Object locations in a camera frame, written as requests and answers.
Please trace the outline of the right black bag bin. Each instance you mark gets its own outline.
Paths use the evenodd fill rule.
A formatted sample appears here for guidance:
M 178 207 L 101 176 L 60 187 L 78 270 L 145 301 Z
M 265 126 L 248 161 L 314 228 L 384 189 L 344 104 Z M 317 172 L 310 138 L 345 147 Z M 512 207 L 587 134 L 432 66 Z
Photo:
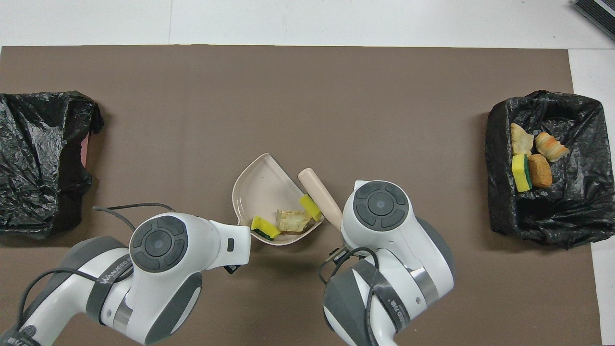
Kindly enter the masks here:
M 553 136 L 567 154 L 549 162 L 552 183 L 519 191 L 512 125 Z M 496 104 L 486 119 L 487 202 L 494 232 L 571 249 L 615 235 L 615 178 L 603 105 L 576 94 L 536 91 Z

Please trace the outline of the black trash bag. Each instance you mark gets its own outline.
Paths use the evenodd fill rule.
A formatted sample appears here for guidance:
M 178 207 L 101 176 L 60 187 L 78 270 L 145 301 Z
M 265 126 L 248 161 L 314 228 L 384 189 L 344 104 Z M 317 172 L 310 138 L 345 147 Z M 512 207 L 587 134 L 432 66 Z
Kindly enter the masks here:
M 82 219 L 83 146 L 104 121 L 77 91 L 0 93 L 0 235 L 50 238 Z

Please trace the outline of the pale toast bread chunk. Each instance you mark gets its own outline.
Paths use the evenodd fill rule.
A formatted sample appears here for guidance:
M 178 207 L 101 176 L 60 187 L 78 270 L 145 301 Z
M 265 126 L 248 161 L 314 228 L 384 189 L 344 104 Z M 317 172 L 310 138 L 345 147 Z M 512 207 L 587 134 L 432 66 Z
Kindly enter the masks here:
M 282 235 L 300 235 L 307 232 L 315 221 L 306 211 L 278 210 L 276 222 Z

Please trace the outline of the striped croissant piece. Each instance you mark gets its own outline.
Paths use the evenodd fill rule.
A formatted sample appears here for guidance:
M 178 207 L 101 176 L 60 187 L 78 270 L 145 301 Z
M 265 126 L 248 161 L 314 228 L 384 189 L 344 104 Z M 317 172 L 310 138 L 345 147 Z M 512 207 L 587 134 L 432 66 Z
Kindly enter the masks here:
M 548 162 L 557 162 L 570 153 L 570 149 L 562 145 L 560 141 L 547 132 L 541 132 L 536 135 L 534 141 L 536 150 Z

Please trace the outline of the beige hand brush black bristles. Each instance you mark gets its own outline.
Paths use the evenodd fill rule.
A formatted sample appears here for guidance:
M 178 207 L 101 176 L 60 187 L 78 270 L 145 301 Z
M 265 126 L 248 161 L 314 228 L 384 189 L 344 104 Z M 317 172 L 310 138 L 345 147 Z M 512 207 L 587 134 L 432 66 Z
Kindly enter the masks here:
M 321 211 L 323 217 L 329 221 L 336 230 L 341 230 L 342 212 L 338 204 L 334 201 L 331 193 L 326 188 L 318 175 L 311 167 L 307 167 L 299 172 L 298 179 L 305 187 L 312 201 Z

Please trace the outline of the brown table mat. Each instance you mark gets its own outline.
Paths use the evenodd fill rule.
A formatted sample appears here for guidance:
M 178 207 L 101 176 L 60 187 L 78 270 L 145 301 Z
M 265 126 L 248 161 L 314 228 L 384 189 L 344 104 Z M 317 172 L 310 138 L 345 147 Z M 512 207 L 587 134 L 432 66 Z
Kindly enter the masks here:
M 94 205 L 162 202 L 236 224 L 232 188 L 263 153 L 312 167 L 340 204 L 356 180 L 401 186 L 446 240 L 455 286 L 399 346 L 601 344 L 591 248 L 490 230 L 485 128 L 494 105 L 573 92 L 566 50 L 265 46 L 3 47 L 0 92 L 77 90 L 105 125 L 77 229 L 0 236 L 0 334 L 25 287 L 83 239 L 130 229 Z

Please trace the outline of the yellow green scrub sponge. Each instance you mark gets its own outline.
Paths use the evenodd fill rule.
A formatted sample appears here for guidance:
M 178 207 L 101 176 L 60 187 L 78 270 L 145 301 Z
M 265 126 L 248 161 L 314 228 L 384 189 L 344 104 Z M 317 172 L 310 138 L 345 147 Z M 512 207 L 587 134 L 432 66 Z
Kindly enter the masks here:
M 513 155 L 510 169 L 518 192 L 532 189 L 531 175 L 529 172 L 529 158 L 525 154 Z

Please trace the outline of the small yellow sponge wedge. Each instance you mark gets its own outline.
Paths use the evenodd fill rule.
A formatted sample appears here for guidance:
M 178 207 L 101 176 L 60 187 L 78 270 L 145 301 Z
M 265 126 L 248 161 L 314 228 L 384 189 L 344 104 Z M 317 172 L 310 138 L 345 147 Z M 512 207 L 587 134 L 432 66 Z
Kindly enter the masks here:
M 301 206 L 303 206 L 305 211 L 310 215 L 310 217 L 315 222 L 318 222 L 321 220 L 321 218 L 323 217 L 323 214 L 321 213 L 320 208 L 317 206 L 317 204 L 312 199 L 312 197 L 310 197 L 310 195 L 304 194 L 299 199 L 299 203 L 301 204 Z

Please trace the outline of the dark ribbed grille object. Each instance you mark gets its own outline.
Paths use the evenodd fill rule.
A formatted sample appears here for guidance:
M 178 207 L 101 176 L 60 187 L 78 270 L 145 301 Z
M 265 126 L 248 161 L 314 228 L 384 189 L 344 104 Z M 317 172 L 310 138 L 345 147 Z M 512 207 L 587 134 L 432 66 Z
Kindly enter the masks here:
M 615 0 L 572 0 L 572 6 L 615 41 Z

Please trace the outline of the brown oblong bread roll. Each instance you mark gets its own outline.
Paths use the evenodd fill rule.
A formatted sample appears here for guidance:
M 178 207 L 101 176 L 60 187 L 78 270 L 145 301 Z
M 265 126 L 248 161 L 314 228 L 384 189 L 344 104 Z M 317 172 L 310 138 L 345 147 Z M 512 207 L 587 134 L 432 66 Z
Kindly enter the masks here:
M 529 175 L 532 186 L 546 188 L 552 184 L 551 166 L 547 158 L 541 154 L 528 157 Z

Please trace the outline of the notched yellow sponge piece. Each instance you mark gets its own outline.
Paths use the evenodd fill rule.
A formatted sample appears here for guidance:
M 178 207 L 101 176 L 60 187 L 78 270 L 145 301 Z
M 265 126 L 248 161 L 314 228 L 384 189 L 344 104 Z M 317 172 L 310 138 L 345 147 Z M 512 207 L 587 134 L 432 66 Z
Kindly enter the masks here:
M 281 234 L 281 230 L 277 226 L 259 216 L 253 218 L 251 230 L 268 241 L 274 241 Z

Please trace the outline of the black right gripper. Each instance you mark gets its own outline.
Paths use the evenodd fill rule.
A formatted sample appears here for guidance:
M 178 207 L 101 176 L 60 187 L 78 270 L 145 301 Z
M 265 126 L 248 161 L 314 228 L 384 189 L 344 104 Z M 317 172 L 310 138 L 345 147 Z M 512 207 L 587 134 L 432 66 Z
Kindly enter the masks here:
M 329 256 L 325 260 L 325 265 L 329 263 L 334 263 L 334 265 L 338 265 L 341 259 L 349 252 L 349 249 L 345 246 L 338 247 L 335 250 L 332 250 L 329 253 Z

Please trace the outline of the beige plastic dustpan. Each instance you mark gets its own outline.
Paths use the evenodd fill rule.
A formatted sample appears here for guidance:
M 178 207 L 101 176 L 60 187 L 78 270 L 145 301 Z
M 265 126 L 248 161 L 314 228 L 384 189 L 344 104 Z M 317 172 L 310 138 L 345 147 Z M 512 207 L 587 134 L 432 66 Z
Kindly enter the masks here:
M 244 169 L 233 186 L 232 202 L 238 225 L 248 226 L 251 229 L 253 218 L 259 216 L 277 226 L 278 210 L 305 211 L 299 203 L 299 199 L 304 194 L 306 193 L 295 184 L 277 160 L 269 153 L 264 153 Z M 304 234 L 280 234 L 274 241 L 261 238 L 252 230 L 251 234 L 267 245 L 291 245 L 305 238 L 323 221 L 324 217 L 314 222 L 314 225 Z

